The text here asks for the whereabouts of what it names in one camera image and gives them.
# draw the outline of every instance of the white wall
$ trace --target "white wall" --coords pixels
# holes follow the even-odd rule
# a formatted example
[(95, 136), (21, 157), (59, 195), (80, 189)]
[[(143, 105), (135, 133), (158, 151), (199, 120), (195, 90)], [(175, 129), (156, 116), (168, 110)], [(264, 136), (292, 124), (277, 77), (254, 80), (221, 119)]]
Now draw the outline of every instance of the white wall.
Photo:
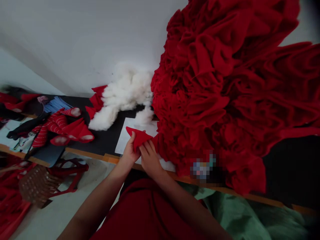
[[(282, 45), (320, 42), (310, 1), (301, 1), (300, 26)], [(0, 33), (5, 47), (50, 84), (66, 95), (89, 96), (92, 87), (113, 80), (119, 61), (155, 70), (167, 23), (187, 2), (0, 0)]]
[(6, 84), (36, 93), (63, 95), (61, 91), (0, 48), (0, 86)]

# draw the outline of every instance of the green fabric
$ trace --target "green fabric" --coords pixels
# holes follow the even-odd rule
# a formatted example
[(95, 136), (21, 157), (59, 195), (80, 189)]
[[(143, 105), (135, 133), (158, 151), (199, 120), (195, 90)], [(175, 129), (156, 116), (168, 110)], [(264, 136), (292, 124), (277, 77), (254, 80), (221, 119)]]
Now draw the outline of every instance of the green fabric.
[(306, 239), (303, 216), (289, 208), (273, 207), (195, 185), (179, 184), (208, 210), (233, 239)]

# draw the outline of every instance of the floor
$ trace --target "floor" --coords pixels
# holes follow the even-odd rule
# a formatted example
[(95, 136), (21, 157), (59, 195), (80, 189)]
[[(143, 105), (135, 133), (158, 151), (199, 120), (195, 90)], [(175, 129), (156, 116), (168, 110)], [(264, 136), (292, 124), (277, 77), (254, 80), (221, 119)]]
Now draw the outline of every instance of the floor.
[[(65, 159), (74, 157), (79, 158), (80, 156), (70, 153), (64, 156)], [(81, 158), (89, 165), (89, 170), (83, 174), (78, 184), (78, 190), (74, 193), (53, 197), (53, 202), (44, 209), (32, 207), (18, 229), (11, 236), (11, 240), (57, 239), (87, 196), (115, 166), (97, 159), (82, 156)], [(63, 188), (66, 188), (66, 186), (61, 186), (59, 189), (63, 190)]]

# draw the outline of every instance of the red dress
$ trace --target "red dress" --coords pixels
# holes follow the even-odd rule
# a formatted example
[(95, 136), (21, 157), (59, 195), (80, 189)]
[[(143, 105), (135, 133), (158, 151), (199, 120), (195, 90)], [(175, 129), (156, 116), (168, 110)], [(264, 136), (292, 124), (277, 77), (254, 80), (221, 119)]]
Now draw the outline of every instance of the red dress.
[(100, 239), (205, 239), (176, 212), (151, 179), (132, 183), (91, 237)]

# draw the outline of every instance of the hand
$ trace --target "hand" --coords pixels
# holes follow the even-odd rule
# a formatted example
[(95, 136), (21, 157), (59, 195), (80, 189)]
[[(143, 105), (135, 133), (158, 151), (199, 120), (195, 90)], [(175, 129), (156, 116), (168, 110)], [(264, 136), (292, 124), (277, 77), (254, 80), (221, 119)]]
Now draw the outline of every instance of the hand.
[(141, 152), (141, 165), (146, 173), (155, 179), (159, 177), (163, 172), (163, 168), (160, 164), (158, 154), (151, 140), (145, 142), (139, 147)]
[(129, 139), (121, 159), (128, 161), (129, 163), (132, 163), (132, 165), (138, 160), (138, 158), (141, 156), (140, 151), (134, 152), (133, 149), (133, 142), (136, 138), (136, 133), (132, 132), (131, 138)]

